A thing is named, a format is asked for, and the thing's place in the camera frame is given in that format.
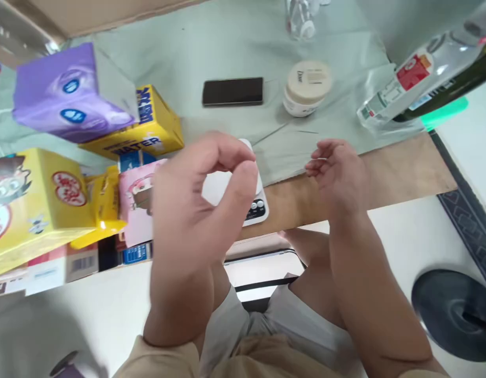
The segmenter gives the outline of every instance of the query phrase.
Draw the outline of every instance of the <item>black phone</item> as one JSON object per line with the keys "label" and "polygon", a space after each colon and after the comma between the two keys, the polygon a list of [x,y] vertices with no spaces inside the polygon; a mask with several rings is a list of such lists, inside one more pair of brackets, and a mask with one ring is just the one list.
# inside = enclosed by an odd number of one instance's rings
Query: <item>black phone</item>
{"label": "black phone", "polygon": [[262,105],[263,88],[263,78],[205,81],[203,106]]}

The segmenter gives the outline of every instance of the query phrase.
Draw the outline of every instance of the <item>white jar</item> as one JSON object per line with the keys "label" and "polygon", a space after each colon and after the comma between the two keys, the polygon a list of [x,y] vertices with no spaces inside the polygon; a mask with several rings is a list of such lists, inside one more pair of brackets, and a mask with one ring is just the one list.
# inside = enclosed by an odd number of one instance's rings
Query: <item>white jar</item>
{"label": "white jar", "polygon": [[329,67],[319,61],[304,60],[289,72],[283,106],[291,116],[309,116],[320,106],[331,87]]}

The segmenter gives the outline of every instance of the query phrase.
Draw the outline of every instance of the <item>hand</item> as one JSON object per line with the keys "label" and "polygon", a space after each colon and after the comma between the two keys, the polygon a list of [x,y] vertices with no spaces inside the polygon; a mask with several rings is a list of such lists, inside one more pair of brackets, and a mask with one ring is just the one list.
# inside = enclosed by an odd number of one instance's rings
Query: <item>hand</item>
{"label": "hand", "polygon": [[317,144],[306,174],[318,183],[329,219],[367,211],[368,173],[364,162],[348,142],[324,139]]}
{"label": "hand", "polygon": [[[215,171],[233,173],[217,206],[201,197],[206,175]],[[219,132],[204,135],[159,167],[152,204],[154,262],[188,275],[222,261],[243,227],[257,175],[254,153]]]}

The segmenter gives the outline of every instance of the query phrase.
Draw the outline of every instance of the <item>white device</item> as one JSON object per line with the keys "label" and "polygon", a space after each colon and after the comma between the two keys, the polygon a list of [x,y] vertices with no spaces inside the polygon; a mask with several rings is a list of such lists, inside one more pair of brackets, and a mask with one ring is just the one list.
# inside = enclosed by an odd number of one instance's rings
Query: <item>white device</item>
{"label": "white device", "polygon": [[[246,144],[248,148],[252,150],[252,145],[246,139],[240,139],[241,142]],[[233,174],[231,172],[214,172],[206,176],[203,184],[203,191],[201,196],[212,205],[217,206],[226,191],[229,180]],[[264,222],[269,216],[269,206],[264,193],[264,187],[262,186],[262,180],[260,173],[257,177],[257,187],[255,189],[255,198],[247,213],[247,218],[243,222],[243,227],[249,226],[255,223]]]}

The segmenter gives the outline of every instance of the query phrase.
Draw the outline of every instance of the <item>yellow box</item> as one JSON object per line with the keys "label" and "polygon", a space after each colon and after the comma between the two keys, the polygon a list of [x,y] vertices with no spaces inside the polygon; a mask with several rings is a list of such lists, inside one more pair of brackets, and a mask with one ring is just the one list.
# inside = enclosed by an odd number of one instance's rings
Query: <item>yellow box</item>
{"label": "yellow box", "polygon": [[0,274],[94,229],[76,162],[40,149],[0,158]]}
{"label": "yellow box", "polygon": [[117,160],[120,155],[143,150],[157,156],[184,146],[180,118],[169,108],[152,85],[136,90],[140,123],[114,131],[79,147],[105,158]]}

